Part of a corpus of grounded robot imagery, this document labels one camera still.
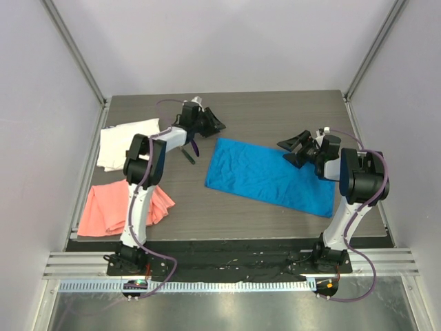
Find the blue cloth napkin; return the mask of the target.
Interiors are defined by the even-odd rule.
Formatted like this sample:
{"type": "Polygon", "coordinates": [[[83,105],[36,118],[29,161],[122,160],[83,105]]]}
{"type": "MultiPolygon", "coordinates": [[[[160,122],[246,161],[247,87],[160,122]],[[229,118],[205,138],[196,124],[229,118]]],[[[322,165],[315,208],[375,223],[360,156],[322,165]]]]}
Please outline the blue cloth napkin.
{"type": "Polygon", "coordinates": [[[205,186],[319,217],[334,213],[335,183],[319,179],[311,164],[298,169],[282,150],[219,138],[205,186]]]}

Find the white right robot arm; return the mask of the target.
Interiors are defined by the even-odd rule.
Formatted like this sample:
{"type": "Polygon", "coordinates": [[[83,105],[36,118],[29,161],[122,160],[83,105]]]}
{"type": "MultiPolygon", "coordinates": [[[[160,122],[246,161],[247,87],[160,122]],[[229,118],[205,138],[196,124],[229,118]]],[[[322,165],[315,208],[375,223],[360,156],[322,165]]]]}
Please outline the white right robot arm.
{"type": "Polygon", "coordinates": [[[313,137],[305,130],[277,146],[296,168],[314,165],[319,179],[338,183],[340,205],[328,226],[305,259],[319,272],[334,270],[349,262],[348,244],[362,218],[389,194],[389,169],[383,153],[368,149],[343,148],[341,138],[329,127],[313,137]]]}

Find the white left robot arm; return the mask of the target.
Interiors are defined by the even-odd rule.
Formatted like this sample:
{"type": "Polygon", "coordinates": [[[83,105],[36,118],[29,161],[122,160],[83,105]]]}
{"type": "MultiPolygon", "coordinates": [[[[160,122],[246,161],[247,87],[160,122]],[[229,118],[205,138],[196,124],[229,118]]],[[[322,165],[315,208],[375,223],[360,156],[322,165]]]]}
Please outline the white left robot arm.
{"type": "Polygon", "coordinates": [[[123,166],[128,183],[127,219],[116,252],[108,258],[112,267],[141,274],[147,267],[150,253],[145,247],[146,221],[152,197],[163,176],[166,154],[187,144],[200,156],[194,140],[196,135],[211,137],[226,128],[199,96],[182,103],[181,113],[164,131],[156,134],[135,134],[123,166]]]}

